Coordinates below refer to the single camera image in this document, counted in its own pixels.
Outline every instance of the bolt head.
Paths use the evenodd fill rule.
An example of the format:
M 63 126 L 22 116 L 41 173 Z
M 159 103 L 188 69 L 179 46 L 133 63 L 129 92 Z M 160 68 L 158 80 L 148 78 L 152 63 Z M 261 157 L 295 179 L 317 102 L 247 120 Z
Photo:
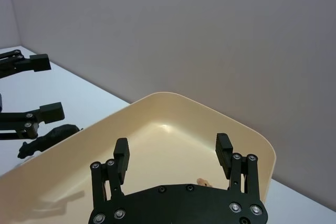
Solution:
M 232 202 L 229 207 L 230 207 L 232 212 L 240 212 L 241 211 L 241 206 L 238 203 Z
M 187 185 L 186 189 L 187 189 L 187 191 L 193 191 L 194 190 L 194 186 L 193 185 Z
M 94 169 L 96 169 L 96 168 L 99 167 L 99 164 L 98 163 L 94 163 L 94 164 L 91 165 L 91 167 L 94 168 Z
M 114 161 L 113 161 L 113 160 L 108 160 L 108 161 L 107 161 L 107 164 L 108 164 L 108 165 L 114 165 Z
M 159 192 L 164 193 L 166 191 L 166 188 L 164 186 L 159 187 Z
M 125 216 L 126 212 L 122 209 L 118 209 L 117 211 L 114 212 L 114 217 L 116 219 L 122 219 Z
M 261 215 L 262 214 L 262 209 L 256 205 L 250 206 L 250 210 L 254 215 Z
M 234 159 L 240 159 L 240 155 L 239 155 L 239 154 L 234 154 L 234 155 L 233 155 L 233 158 L 234 158 Z
M 101 224 L 101 223 L 103 223 L 104 220 L 105 220 L 105 215 L 104 214 L 97 214 L 93 218 L 93 223 L 94 224 Z
M 248 159 L 251 160 L 251 161 L 255 161 L 255 160 L 257 160 L 257 157 L 254 156 L 254 155 L 249 155 Z

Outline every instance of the gray wall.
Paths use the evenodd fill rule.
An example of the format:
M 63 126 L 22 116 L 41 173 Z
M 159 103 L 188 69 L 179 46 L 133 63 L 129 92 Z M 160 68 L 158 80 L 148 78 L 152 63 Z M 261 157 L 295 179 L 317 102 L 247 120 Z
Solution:
M 0 48 L 20 45 L 12 0 L 0 0 Z
M 335 0 L 14 0 L 23 45 L 135 101 L 174 91 L 269 139 L 336 209 Z

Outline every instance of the black metal bracket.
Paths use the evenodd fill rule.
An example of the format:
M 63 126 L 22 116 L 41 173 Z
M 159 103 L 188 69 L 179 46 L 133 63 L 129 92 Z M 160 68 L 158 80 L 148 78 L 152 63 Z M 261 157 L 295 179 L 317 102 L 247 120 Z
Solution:
M 23 113 L 0 113 L 0 131 L 16 133 L 0 133 L 0 140 L 35 139 L 39 123 L 52 123 L 64 119 L 64 111 L 60 102 L 40 106 L 38 110 Z
M 0 54 L 0 78 L 28 70 L 38 72 L 50 69 L 47 54 L 31 55 L 30 59 L 26 59 L 20 50 Z
M 121 185 L 130 153 L 127 139 L 118 139 L 114 159 L 90 165 L 93 211 L 89 224 L 265 224 L 268 215 L 259 196 L 257 156 L 233 153 L 225 133 L 217 135 L 216 153 L 230 180 L 227 190 L 194 184 L 161 185 L 125 196 Z M 111 199 L 107 199 L 106 181 Z
M 77 132 L 79 132 L 79 128 L 72 124 L 64 124 L 53 128 L 46 135 L 36 138 L 29 144 L 23 142 L 17 157 L 26 158 L 27 156 L 32 156 L 36 151 L 43 152 Z
M 2 97 L 1 97 L 1 94 L 0 94 L 0 112 L 2 111 Z

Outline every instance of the white table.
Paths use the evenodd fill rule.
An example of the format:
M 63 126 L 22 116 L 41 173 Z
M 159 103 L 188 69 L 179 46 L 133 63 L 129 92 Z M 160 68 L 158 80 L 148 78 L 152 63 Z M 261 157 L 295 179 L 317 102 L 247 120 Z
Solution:
M 23 47 L 0 49 L 0 54 L 14 49 L 21 50 L 26 57 L 34 54 Z M 129 105 L 53 63 L 51 68 L 49 71 L 26 71 L 0 79 L 3 112 L 24 112 L 45 104 L 62 103 L 65 119 L 46 125 L 41 123 L 39 135 L 45 135 L 51 129 L 66 123 L 86 128 Z M 23 162 L 16 157 L 23 141 L 28 142 L 0 141 L 0 175 Z M 269 224 L 336 223 L 336 212 L 273 179 L 266 208 Z

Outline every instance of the plastic tray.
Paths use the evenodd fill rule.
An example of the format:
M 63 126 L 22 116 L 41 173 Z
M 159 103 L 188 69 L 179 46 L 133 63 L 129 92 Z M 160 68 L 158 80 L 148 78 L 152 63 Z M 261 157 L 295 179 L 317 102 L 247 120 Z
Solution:
M 149 95 L 55 145 L 0 178 L 0 223 L 87 223 L 92 211 L 94 161 L 113 157 L 127 137 L 129 168 L 122 190 L 130 194 L 161 184 L 207 179 L 226 189 L 215 154 L 216 133 L 234 152 L 258 156 L 260 197 L 265 202 L 276 155 L 254 130 L 174 93 Z

